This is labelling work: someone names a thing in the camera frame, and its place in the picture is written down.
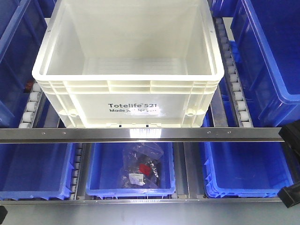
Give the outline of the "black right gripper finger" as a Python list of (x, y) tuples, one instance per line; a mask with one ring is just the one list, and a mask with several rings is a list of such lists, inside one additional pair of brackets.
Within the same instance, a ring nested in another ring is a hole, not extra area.
[(289, 187), (283, 187), (278, 192), (278, 197), (283, 204), (290, 208), (300, 203), (300, 183), (297, 182)]
[(292, 123), (284, 125), (279, 135), (293, 150), (300, 149), (300, 122), (294, 121)]

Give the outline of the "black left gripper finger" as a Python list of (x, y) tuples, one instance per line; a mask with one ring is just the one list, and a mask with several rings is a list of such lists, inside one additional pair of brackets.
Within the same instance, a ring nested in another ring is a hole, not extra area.
[(3, 222), (6, 218), (8, 211), (4, 206), (0, 206), (0, 222)]

